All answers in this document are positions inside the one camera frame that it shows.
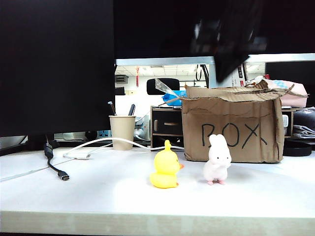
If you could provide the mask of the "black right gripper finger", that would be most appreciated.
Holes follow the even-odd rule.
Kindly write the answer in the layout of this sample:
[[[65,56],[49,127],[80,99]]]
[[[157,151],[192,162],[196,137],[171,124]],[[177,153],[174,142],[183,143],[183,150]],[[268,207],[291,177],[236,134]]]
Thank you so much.
[[[226,77],[249,58],[249,55],[216,55],[216,81],[222,83]]]

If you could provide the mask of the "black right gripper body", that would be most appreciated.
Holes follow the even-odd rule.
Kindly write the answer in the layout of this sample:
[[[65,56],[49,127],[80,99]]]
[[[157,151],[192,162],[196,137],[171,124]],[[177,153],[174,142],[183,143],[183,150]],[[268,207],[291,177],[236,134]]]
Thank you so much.
[[[241,21],[200,20],[194,25],[191,52],[202,55],[259,54],[267,39],[259,36],[260,18]]]

